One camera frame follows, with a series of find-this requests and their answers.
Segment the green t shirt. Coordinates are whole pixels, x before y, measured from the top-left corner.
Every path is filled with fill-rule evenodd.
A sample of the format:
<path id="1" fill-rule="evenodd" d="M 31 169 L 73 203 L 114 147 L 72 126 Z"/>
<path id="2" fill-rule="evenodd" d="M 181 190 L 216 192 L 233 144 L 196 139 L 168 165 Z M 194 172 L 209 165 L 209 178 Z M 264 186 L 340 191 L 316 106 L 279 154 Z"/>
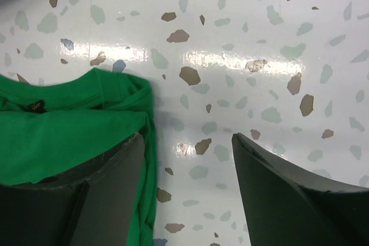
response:
<path id="1" fill-rule="evenodd" d="M 1 186 L 38 183 L 135 133 L 145 152 L 125 245 L 152 245 L 157 139 L 149 81 L 96 68 L 51 86 L 1 78 Z"/>

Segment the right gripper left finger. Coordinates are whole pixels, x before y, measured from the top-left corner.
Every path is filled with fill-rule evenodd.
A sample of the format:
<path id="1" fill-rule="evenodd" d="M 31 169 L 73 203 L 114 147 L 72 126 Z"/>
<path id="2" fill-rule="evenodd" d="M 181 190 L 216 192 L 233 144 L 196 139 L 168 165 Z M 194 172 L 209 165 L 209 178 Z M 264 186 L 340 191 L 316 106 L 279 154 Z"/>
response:
<path id="1" fill-rule="evenodd" d="M 145 144 L 135 133 L 68 171 L 1 186 L 2 245 L 125 245 Z"/>

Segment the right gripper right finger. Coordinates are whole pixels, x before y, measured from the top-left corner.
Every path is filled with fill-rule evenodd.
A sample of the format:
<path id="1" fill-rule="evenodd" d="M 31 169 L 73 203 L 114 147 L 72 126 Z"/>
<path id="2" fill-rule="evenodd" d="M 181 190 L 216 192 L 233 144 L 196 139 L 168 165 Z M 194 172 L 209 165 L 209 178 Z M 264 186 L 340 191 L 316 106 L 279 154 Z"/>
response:
<path id="1" fill-rule="evenodd" d="M 251 245 L 368 245 L 368 188 L 307 171 L 232 136 Z"/>

